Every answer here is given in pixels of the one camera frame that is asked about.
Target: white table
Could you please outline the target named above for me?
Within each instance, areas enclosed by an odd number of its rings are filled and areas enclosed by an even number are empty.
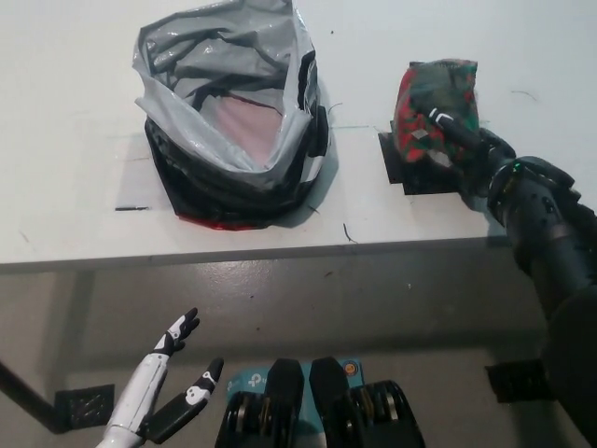
[[[289,258],[502,231],[456,194],[405,196],[387,181],[388,131],[410,61],[479,61],[485,125],[519,154],[569,172],[597,206],[597,3],[593,0],[298,0],[317,50],[335,145],[305,208],[263,231],[212,231],[163,201],[133,103],[141,26],[206,0],[7,0],[0,17],[0,272]],[[164,205],[116,212],[139,180]],[[344,226],[350,237],[348,240]]]

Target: camouflage bag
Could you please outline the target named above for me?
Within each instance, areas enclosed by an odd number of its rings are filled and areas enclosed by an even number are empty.
[[[452,162],[466,162],[472,154],[452,143],[432,125],[414,104],[437,107],[459,120],[471,131],[479,132],[475,101],[477,63],[446,59],[432,63],[411,63],[402,77],[392,134],[403,161],[415,163],[431,159],[444,168]]]

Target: concrete floor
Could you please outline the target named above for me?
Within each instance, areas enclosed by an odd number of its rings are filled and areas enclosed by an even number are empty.
[[[484,366],[536,357],[543,318],[508,249],[427,250],[0,276],[0,358],[46,397],[116,384],[162,332],[197,306],[201,326],[161,394],[214,356],[224,379],[277,357],[360,357],[368,382],[396,380],[429,448],[588,446],[558,405],[497,404]],[[220,387],[172,447],[213,446]],[[102,428],[49,436],[0,395],[1,446],[95,446]]]

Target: robotic finger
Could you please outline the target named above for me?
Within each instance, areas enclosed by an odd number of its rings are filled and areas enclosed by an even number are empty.
[[[185,348],[185,339],[199,326],[197,313],[197,308],[193,308],[185,315],[181,315],[164,333],[152,353],[171,357],[175,352]]]
[[[146,421],[145,438],[157,444],[164,443],[195,418],[214,393],[223,367],[224,360],[221,357],[214,359],[194,385],[149,417]]]

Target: robotic hand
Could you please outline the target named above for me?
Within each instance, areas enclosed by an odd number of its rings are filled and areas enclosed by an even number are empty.
[[[433,105],[417,111],[467,151],[452,161],[463,193],[487,198],[514,258],[535,284],[548,321],[542,353],[549,387],[591,446],[597,446],[597,218],[578,203],[574,179],[487,130],[471,132]]]
[[[168,360],[185,347],[185,339],[198,326],[197,308],[193,308],[174,322],[141,361],[118,400],[98,448],[134,448],[147,440],[164,443],[207,405],[224,367],[221,358],[214,359],[185,393],[153,413]]]

